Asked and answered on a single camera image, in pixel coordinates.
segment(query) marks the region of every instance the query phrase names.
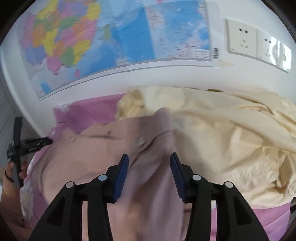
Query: white wall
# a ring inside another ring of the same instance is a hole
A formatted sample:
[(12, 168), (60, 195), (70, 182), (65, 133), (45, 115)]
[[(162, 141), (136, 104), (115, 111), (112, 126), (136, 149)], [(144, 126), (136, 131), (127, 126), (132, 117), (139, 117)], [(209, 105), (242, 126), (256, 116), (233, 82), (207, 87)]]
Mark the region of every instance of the white wall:
[(117, 73), (80, 83), (39, 101), (26, 75), (20, 57), (17, 33), (12, 28), (0, 49), (1, 65), (7, 85), (24, 116), (40, 135), (46, 135), (55, 125), (53, 107), (97, 96), (124, 93), (133, 86), (164, 85), (221, 90), (265, 89), (288, 97), (296, 103), (294, 94), (296, 92), (296, 44), (279, 18), (260, 0), (208, 1), (219, 3), (222, 18), (234, 19), (266, 31), (287, 45), (293, 55), (290, 73), (287, 74), (255, 59), (229, 54), (225, 44), (224, 61), (235, 66), (159, 67)]

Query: wall socket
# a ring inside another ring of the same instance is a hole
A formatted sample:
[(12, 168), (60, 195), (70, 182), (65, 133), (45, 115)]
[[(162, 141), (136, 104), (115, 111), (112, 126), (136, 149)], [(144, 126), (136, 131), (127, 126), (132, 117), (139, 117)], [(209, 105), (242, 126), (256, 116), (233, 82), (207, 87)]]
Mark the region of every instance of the wall socket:
[(277, 40), (270, 34), (257, 29), (257, 58), (276, 65)]
[(227, 20), (229, 51), (257, 57), (256, 29), (244, 23)]
[(291, 65), (292, 65), (291, 50), (280, 41), (277, 41), (276, 66), (286, 72), (289, 72), (291, 69)]

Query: black strap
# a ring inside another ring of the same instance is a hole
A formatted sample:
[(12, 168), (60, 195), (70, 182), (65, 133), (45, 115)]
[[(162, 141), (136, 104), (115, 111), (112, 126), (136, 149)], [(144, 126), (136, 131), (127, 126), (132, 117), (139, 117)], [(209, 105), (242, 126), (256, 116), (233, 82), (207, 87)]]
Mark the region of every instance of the black strap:
[(9, 181), (11, 181), (12, 183), (14, 183), (14, 180), (13, 180), (12, 178), (10, 178), (9, 176), (7, 176), (6, 171), (4, 172), (4, 174), (5, 174), (5, 177), (6, 177)]

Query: cream fabric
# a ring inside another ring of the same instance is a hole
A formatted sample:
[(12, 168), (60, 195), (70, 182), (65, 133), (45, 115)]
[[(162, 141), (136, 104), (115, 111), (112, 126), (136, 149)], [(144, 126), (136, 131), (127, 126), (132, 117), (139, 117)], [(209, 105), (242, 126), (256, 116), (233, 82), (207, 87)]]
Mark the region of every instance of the cream fabric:
[(166, 107), (177, 154), (208, 181), (232, 181), (253, 208), (296, 194), (296, 106), (275, 93), (145, 87), (119, 102), (118, 120)]

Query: world map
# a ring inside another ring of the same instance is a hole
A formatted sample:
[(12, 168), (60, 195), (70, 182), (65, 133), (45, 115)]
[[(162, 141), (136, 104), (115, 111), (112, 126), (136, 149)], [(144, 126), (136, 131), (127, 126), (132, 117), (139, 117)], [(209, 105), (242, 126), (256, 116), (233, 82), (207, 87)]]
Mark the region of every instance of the world map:
[(127, 64), (211, 60), (204, 0), (47, 0), (36, 12), (39, 5), (37, 0), (21, 16), (18, 28), (39, 98)]

